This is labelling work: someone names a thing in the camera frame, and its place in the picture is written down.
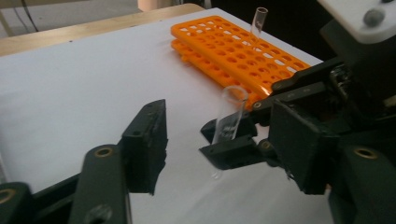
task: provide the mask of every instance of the wire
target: wire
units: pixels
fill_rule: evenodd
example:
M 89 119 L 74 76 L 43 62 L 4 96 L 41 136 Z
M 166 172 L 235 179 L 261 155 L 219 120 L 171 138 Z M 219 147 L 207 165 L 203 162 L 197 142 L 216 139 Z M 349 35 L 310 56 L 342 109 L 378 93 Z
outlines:
M 27 17 L 29 18 L 29 20 L 32 23 L 33 27 L 35 27 L 35 31 L 38 32 L 38 29 L 35 26 L 35 22 L 33 21 L 32 16 L 30 15 L 29 8 L 27 7 L 25 0 L 21 0 L 21 2 L 22 2 L 22 5 L 23 5 L 23 8 L 25 9 Z
M 18 17 L 18 20 L 22 23 L 23 27 L 25 28 L 26 33 L 30 34 L 30 31 L 29 31 L 29 29 L 27 28 L 27 25 L 26 25 L 26 24 L 24 23 L 24 21 L 22 20 L 22 18 L 21 18 L 21 16 L 20 16 L 20 13 L 18 13 L 18 11 L 17 11 L 17 7 L 15 6 L 14 0 L 9 0 L 9 2 L 11 3 L 12 9 L 14 9 L 14 12 L 15 12 L 15 14 L 16 14 L 17 17 Z

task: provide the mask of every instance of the glass test tube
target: glass test tube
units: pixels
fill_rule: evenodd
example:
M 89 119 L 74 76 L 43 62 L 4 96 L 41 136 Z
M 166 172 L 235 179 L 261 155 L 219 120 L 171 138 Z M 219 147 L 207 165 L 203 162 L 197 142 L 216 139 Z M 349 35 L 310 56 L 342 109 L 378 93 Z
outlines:
M 247 99 L 248 93 L 239 86 L 229 86 L 223 90 L 212 144 L 230 141 L 235 138 Z M 213 178 L 219 179 L 221 174 L 221 170 L 213 168 Z
M 256 45 L 259 42 L 260 35 L 262 33 L 262 27 L 265 23 L 265 18 L 268 15 L 268 9 L 265 7 L 258 7 L 256 13 L 254 14 L 253 22 L 251 23 L 251 45 L 254 50 L 256 50 Z

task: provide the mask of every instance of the orange plastic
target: orange plastic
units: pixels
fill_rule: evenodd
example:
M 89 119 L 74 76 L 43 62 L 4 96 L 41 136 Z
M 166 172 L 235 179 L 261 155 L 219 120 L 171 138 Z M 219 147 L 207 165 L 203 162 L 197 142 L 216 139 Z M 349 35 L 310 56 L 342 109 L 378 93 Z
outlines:
M 248 93 L 247 108 L 271 92 L 271 85 L 309 67 L 282 49 L 260 39 L 255 46 L 250 32 L 211 16 L 171 28 L 177 40 L 172 48 L 221 86 L 240 85 Z

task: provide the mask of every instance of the wooden table edge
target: wooden table edge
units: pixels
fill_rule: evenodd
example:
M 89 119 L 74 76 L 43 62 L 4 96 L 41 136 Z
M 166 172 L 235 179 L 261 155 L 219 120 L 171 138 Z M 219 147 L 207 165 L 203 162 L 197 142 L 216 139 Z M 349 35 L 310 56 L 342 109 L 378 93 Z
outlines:
M 165 7 L 148 12 L 120 16 L 102 21 L 93 21 L 63 28 L 42 31 L 28 35 L 18 35 L 0 39 L 0 57 L 26 50 L 39 49 L 65 43 L 83 37 L 104 34 L 136 25 L 161 21 L 177 16 L 205 10 L 195 4 Z

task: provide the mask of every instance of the white table surface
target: white table surface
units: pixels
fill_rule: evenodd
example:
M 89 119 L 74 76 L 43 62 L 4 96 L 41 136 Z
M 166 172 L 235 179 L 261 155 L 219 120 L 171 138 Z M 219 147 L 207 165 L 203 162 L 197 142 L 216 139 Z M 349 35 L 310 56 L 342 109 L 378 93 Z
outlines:
M 265 163 L 220 180 L 198 148 L 221 89 L 170 47 L 170 27 L 219 9 L 0 58 L 0 150 L 10 181 L 33 192 L 79 172 L 84 154 L 116 144 L 146 103 L 166 99 L 169 143 L 154 197 L 131 194 L 134 223 L 332 223 L 326 196 L 301 193 Z M 262 36 L 303 61 L 320 60 Z M 262 128 L 260 136 L 266 137 Z

